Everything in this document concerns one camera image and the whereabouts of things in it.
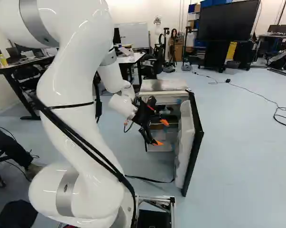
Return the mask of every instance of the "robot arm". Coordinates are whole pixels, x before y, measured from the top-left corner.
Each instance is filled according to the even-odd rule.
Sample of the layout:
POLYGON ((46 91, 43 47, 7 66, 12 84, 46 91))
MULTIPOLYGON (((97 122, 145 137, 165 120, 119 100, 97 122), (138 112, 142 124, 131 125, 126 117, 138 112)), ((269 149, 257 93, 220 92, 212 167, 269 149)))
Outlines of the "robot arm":
POLYGON ((78 0, 74 4, 70 0, 1 0, 0 28, 23 46, 46 48, 59 44, 52 65, 38 83, 37 102, 44 107, 43 127, 66 162, 46 166, 33 179, 29 188, 31 204, 43 215, 76 227, 109 228, 117 221, 119 227, 130 227, 136 209, 131 198, 134 192, 126 188, 123 169, 94 118, 95 72, 99 72, 109 92, 122 91, 122 96, 114 95, 109 105, 126 118, 146 128, 145 115, 154 110, 142 101, 139 105, 133 103, 133 88, 120 75, 106 1, 78 0), (93 145, 93 152, 87 151, 91 147, 76 143, 70 130, 62 132, 46 114, 68 126, 85 145, 93 145), (114 172, 101 163, 110 163, 114 172))

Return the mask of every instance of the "bottle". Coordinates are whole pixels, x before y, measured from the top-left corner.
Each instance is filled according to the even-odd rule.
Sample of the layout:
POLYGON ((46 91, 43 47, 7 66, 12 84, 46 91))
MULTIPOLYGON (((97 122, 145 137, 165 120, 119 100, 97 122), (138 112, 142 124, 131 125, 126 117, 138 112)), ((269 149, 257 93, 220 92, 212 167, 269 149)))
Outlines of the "bottle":
POLYGON ((7 60, 4 57, 4 55, 1 53, 1 51, 0 51, 0 62, 1 62, 3 67, 8 66, 7 60))

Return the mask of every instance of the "tv screen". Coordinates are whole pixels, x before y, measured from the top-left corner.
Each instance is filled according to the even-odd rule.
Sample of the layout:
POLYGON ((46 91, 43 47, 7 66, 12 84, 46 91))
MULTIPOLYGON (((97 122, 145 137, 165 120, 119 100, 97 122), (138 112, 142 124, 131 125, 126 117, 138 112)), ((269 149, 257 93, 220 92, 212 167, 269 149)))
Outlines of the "tv screen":
POLYGON ((250 39, 259 0, 238 1, 201 9, 198 40, 246 41, 250 39))

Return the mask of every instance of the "person's leg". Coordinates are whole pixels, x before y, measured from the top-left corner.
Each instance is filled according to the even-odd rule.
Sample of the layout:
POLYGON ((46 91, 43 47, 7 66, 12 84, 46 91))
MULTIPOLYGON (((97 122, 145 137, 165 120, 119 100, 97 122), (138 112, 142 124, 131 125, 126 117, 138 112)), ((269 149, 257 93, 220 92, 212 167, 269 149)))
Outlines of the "person's leg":
POLYGON ((0 150, 4 151, 7 156, 13 159, 20 166, 28 169, 32 163, 32 156, 14 139, 0 130, 0 150))

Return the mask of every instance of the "blue bin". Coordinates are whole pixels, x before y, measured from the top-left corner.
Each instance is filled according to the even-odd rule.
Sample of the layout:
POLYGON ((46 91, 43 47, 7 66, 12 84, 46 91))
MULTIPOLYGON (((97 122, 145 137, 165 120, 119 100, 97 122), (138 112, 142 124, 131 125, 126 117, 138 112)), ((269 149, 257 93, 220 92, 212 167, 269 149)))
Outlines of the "blue bin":
POLYGON ((199 19, 194 21, 194 29, 199 28, 199 19))
POLYGON ((189 5, 188 13, 193 13, 196 4, 189 5))
POLYGON ((201 8, 212 6, 213 5, 213 0, 204 0, 201 1, 201 8))
POLYGON ((214 5, 221 5, 221 4, 226 4, 226 3, 231 3, 232 0, 213 0, 214 5))
POLYGON ((195 47, 205 47, 207 44, 205 41, 199 41, 199 40, 195 40, 194 41, 194 46, 195 47))

